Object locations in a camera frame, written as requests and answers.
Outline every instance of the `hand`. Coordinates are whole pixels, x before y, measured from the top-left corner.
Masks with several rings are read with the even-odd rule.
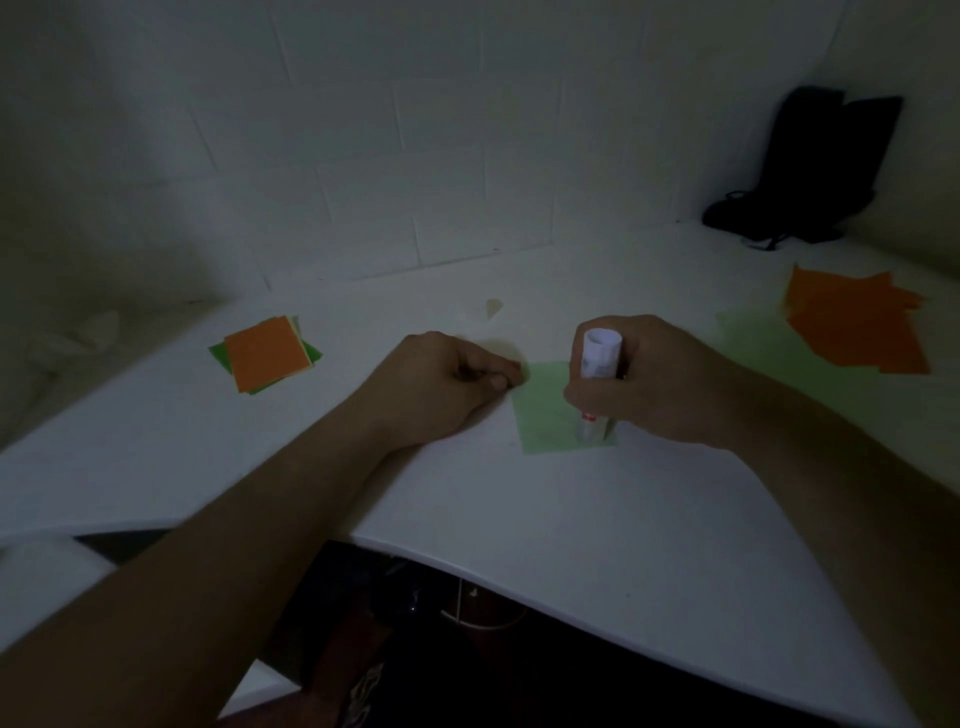
[[[345,405],[400,449],[452,434],[474,409],[522,382],[519,362],[429,331],[403,339]]]
[[[580,379],[590,328],[623,336],[623,379]],[[660,437],[728,448],[732,425],[764,382],[774,385],[657,316],[605,316],[577,328],[564,396],[582,412],[626,420]]]

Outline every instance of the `forearm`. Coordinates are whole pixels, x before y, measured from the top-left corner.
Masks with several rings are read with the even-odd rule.
[[[334,410],[0,657],[0,724],[210,724],[388,450]]]
[[[960,722],[960,498],[772,382],[732,429],[927,726]]]

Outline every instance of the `glue stick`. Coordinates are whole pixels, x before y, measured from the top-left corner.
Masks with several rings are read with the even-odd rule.
[[[584,334],[584,353],[580,359],[580,377],[583,379],[616,376],[623,337],[609,328],[591,328]],[[606,417],[581,412],[577,420],[577,440],[582,443],[600,442],[607,436]]]

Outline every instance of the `black bag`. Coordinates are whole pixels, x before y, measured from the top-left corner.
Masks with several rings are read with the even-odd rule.
[[[808,243],[842,237],[836,226],[875,196],[903,98],[843,101],[844,92],[833,88],[801,86],[790,93],[756,189],[731,192],[708,207],[704,225],[766,242],[767,251],[790,236]]]

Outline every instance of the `light green paper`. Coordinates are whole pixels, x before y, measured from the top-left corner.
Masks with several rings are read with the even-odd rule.
[[[511,392],[510,399],[524,455],[616,445],[614,432],[589,445],[577,440],[575,430],[580,413],[564,399],[564,387],[570,381],[567,362],[527,364],[523,377],[523,384]]]
[[[876,367],[838,367],[817,355],[777,311],[735,309],[717,314],[716,349],[738,364],[798,389],[853,423],[882,415]]]
[[[323,354],[318,352],[302,339],[300,339],[300,343],[303,344],[303,348],[306,351],[306,355],[309,357],[311,364],[315,364],[320,361],[320,357],[323,356]],[[212,347],[207,347],[207,350],[213,354],[214,359],[220,362],[220,366],[227,370],[227,374],[233,376],[233,367],[230,366],[230,357],[229,354],[227,354],[227,344],[221,341],[219,344],[214,344]],[[263,390],[267,389],[267,387],[272,387],[275,384],[276,381],[272,381],[270,384],[265,384],[262,387],[251,389],[247,394],[251,396],[255,395],[257,392],[262,392]]]

